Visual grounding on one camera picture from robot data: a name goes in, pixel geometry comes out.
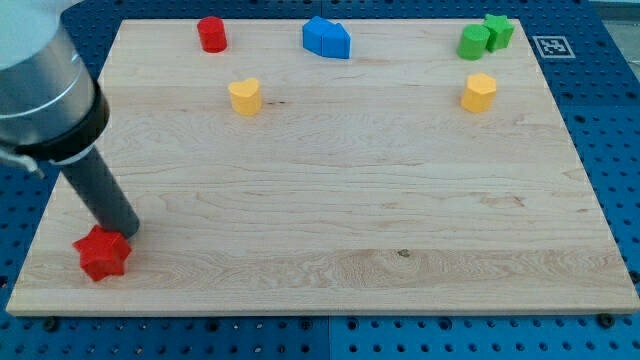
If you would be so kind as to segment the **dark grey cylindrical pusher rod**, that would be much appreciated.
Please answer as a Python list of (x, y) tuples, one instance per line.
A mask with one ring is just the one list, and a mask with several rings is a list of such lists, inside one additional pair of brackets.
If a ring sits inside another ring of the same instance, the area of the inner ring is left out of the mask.
[(61, 170), (97, 223), (125, 238), (134, 236), (140, 220), (98, 149), (87, 148), (63, 161)]

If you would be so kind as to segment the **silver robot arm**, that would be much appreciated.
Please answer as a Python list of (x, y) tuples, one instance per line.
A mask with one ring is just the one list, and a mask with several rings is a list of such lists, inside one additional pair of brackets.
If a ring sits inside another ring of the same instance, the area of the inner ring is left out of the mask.
[(1, 3), (1, 162), (59, 167), (99, 225), (131, 238), (140, 220), (95, 146), (109, 104), (61, 20), (72, 5)]

